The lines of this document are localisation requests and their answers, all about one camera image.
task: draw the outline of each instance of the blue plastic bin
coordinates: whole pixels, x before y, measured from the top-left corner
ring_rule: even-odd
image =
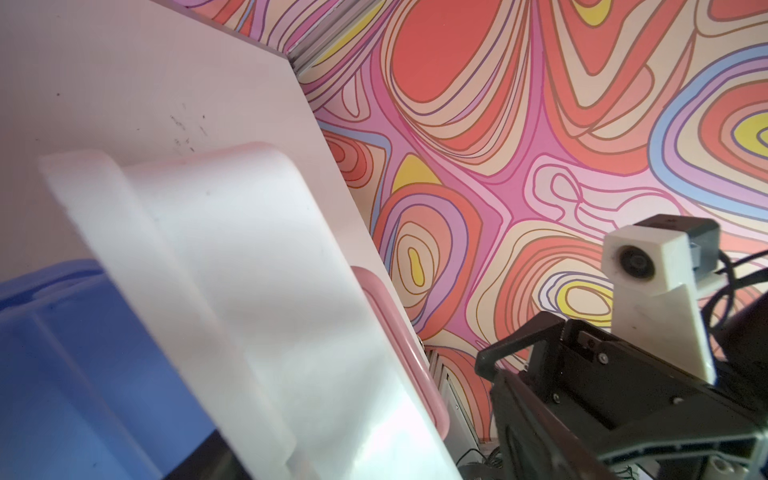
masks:
[[[213,431],[97,262],[0,283],[0,478],[156,480]]]

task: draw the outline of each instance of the black plastic part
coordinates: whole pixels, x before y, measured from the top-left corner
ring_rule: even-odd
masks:
[[[528,361],[528,374],[525,382],[531,385],[539,398],[547,398],[552,391],[557,352],[565,320],[549,313],[541,312],[523,324],[507,338],[494,343],[478,353],[475,372],[482,378],[493,381],[498,373],[496,362],[520,350],[534,346]]]
[[[506,478],[615,480],[514,373],[502,370],[491,388]]]
[[[534,351],[550,356],[535,364],[531,359],[519,376],[502,370],[495,377],[491,398],[504,461],[517,465],[507,478],[570,478],[572,471],[548,472],[542,466],[546,451],[552,463],[571,452],[555,441],[570,445],[558,427],[534,425],[549,421],[544,411],[595,460],[625,465],[653,459],[662,465],[659,479],[699,478],[710,455],[755,470],[765,464],[768,411],[728,365],[717,365],[727,386],[713,387],[582,320],[568,320],[562,340],[555,340],[562,324],[540,315],[520,336],[478,356],[476,369],[486,372],[497,359],[531,343],[543,342]],[[552,393],[542,397],[546,390]],[[540,440],[539,429],[552,442]]]

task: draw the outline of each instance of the yellow shape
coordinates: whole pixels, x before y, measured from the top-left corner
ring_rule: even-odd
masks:
[[[424,286],[424,268],[419,252],[413,247],[408,247],[408,258],[411,259],[411,278],[416,286]]]
[[[395,180],[392,182],[392,193],[410,184],[442,185],[442,182],[421,158],[414,154],[407,154],[397,170]]]
[[[733,129],[736,142],[755,155],[768,157],[768,147],[760,141],[768,143],[768,111],[747,117]]]
[[[592,290],[608,305],[609,312],[602,315],[590,315],[584,312],[577,312],[568,304],[568,291],[572,288],[581,288],[583,290]],[[608,323],[611,321],[611,312],[614,308],[614,293],[608,288],[595,283],[585,282],[583,280],[574,280],[568,282],[560,288],[558,292],[558,307],[564,315],[571,318],[584,319],[593,323]]]
[[[576,8],[576,12],[581,16],[581,19],[584,20],[587,25],[592,25],[593,27],[597,27],[599,24],[605,22],[608,13],[611,12],[611,0],[601,0],[591,7],[579,5],[576,0],[571,1]]]
[[[381,0],[376,4],[375,7],[371,8],[368,13],[361,17],[361,19],[358,20],[357,23],[355,23],[349,30],[347,30],[341,38],[336,40],[331,48],[329,48],[328,51],[326,51],[326,53],[324,53],[323,56],[320,57],[314,64],[319,65],[325,60],[328,60],[333,56],[333,54],[341,50],[344,45],[348,44],[350,40],[355,38],[355,36],[359,34],[374,19],[374,17],[376,17],[376,14],[379,13],[379,10],[382,9],[385,2],[386,0]]]

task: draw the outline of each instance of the colorful wallpaper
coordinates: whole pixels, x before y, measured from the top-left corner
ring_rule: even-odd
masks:
[[[341,0],[174,0],[288,54]]]
[[[381,0],[299,80],[483,439],[479,349],[544,310],[610,326],[607,232],[686,214],[733,258],[768,248],[764,0]]]

